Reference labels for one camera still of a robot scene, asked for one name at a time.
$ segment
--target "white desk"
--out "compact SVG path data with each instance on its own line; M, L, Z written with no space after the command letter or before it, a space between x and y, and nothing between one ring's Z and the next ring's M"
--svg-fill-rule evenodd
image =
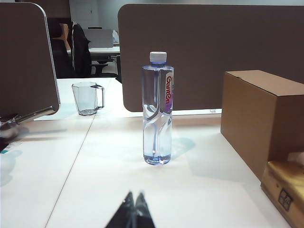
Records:
M56 138L28 135L16 149L22 154L1 188L3 227L44 227L56 200L47 228L104 227L129 190L134 197L144 191L158 228L289 227L221 135L219 114L175 116L172 161L150 166L142 156L141 113L124 109L121 85L110 80L106 107L94 118L28 125L52 127Z
M89 48L91 54L120 54L120 47L99 47L99 48Z
M79 120L79 119L93 119L94 115L81 116L76 110L72 84L78 82L96 82L104 87L104 94L107 93L111 79L110 78L77 78L77 79L58 79L57 86L60 97L60 109L53 115L45 115L36 120Z

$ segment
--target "table seam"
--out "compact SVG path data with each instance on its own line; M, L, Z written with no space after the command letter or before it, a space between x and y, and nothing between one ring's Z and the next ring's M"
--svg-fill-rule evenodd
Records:
M65 179L65 181L64 181L64 183L63 183L63 185L62 185L62 188L61 188L61 190L60 190L60 192L59 192L59 194L58 194L58 197L57 197L57 199L56 199L56 201L55 201L55 204L54 204L54 206L53 206L53 208L52 208L52 210L51 210L51 213L50 213L50 215L49 215L49 217L48 217L48 220L47 220L47 222L46 222L44 228L46 228L46 227L48 226L48 222L49 222L49 220L51 219L51 217L52 217L52 215L53 215L53 212L54 212L54 210L55 210L55 207L56 207L56 205L57 205L57 202L58 202L58 200L59 200L59 197L60 197L60 195L61 195L61 193L62 193L63 188L65 187L66 181L67 181L67 179L68 179L68 177L69 177L69 175L70 175L70 173L71 173L71 171L72 171L72 168L74 167L74 164L75 164L75 162L76 162L76 160L77 160L77 157L78 157L78 155L79 155L79 152L81 151L81 148L82 148L82 146L83 146L83 144L84 144L84 142L85 142L85 140L86 140L86 137L87 137L87 135L88 135L88 133L89 133L89 131L90 131L90 129L91 129L91 126L92 126L92 124L93 124L93 121L94 121L95 117L96 117L96 114L94 114L94 118L92 119L92 122L91 122L91 124L90 124L90 126L89 126L89 128L88 128L88 130L87 130L87 132L86 132L86 134L85 134L84 140L83 140L82 143L81 143L81 146L80 146L80 148L79 148L79 150L78 150L78 152L77 152L77 155L76 155L76 157L75 157L75 159L74 159L74 161L73 161L73 164L72 164L72 166L71 166L71 168L70 168L70 170L69 170L69 172L68 172L68 174L67 174L67 176L66 176L66 179Z

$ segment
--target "cup handle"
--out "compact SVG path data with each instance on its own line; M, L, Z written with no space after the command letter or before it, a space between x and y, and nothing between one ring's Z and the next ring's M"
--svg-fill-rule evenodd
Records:
M98 85L98 84L93 85L91 87L95 88L95 89L101 89L102 95L103 95L103 97L101 99L101 106L97 106L94 110L102 109L104 107L104 105L105 105L105 99L104 99L105 98L105 89L101 85Z

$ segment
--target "black office chair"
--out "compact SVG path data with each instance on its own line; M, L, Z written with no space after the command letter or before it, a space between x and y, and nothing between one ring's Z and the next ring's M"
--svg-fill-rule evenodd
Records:
M47 19L48 33L52 47L55 72L57 78L75 78L76 73L72 68L70 58L67 54L66 46L60 39L53 39L62 35L59 21L56 18Z
M72 65L78 74L78 77L114 77L114 73L102 73L102 70L108 64L92 64L91 54L89 52L89 40L86 38L81 26L73 22L72 26ZM92 67L96 68L95 74L91 74Z

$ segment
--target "white bottle cap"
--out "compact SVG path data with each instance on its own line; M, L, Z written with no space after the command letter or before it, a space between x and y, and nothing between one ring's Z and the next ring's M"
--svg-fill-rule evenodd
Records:
M167 62L167 52L163 51L151 51L150 62L152 63L165 63Z

